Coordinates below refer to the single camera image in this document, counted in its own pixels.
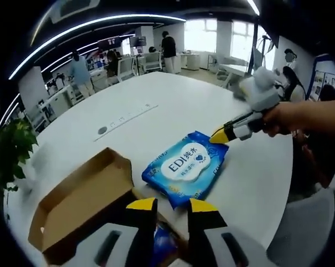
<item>power outlet strip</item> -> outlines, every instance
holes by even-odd
[[[152,110],[153,108],[156,108],[158,107],[158,105],[155,105],[155,104],[150,104],[150,103],[147,103],[145,105],[142,105],[142,106],[139,106],[137,108],[134,108],[133,110],[131,111],[128,111],[125,115],[123,116],[120,116],[119,118],[111,121],[111,122],[108,122],[108,123],[105,123],[105,124],[102,124],[101,127],[97,128],[97,129],[94,129],[96,132],[94,134],[94,138],[93,138],[93,142],[96,142],[97,140],[99,140],[100,138],[102,138],[104,135],[106,135],[107,133],[113,131],[114,129],[122,126],[123,124],[127,123],[128,121]]]

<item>window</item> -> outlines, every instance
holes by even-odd
[[[195,19],[184,24],[184,49],[215,53],[217,20]]]
[[[122,49],[123,49],[123,55],[130,55],[131,54],[130,38],[126,38],[122,41]]]
[[[266,31],[261,26],[259,26],[257,31],[256,48],[260,52],[262,51],[262,42],[263,42],[262,36],[266,34],[267,34]],[[230,55],[232,57],[240,58],[248,62],[251,56],[253,35],[254,35],[254,24],[234,21],[232,29],[232,44],[231,44]],[[264,56],[262,65],[265,66],[266,69],[272,70],[275,49],[272,49],[270,52],[267,53],[269,44],[270,40],[266,40],[265,43],[266,55]]]

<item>open cardboard box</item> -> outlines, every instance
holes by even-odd
[[[61,265],[101,226],[119,224],[126,206],[141,198],[133,188],[131,162],[106,148],[42,199],[28,240],[48,264]],[[158,219],[168,223],[160,214]]]

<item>wet wipes package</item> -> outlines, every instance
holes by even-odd
[[[190,198],[205,197],[228,149],[200,132],[190,133],[151,162],[142,179],[167,195],[175,209]]]

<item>potted plant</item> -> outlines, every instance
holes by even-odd
[[[0,129],[0,193],[4,189],[17,191],[18,187],[24,191],[31,191],[34,174],[28,174],[25,170],[26,161],[30,158],[29,152],[33,152],[33,145],[38,144],[32,131],[32,126],[26,119],[15,119]]]

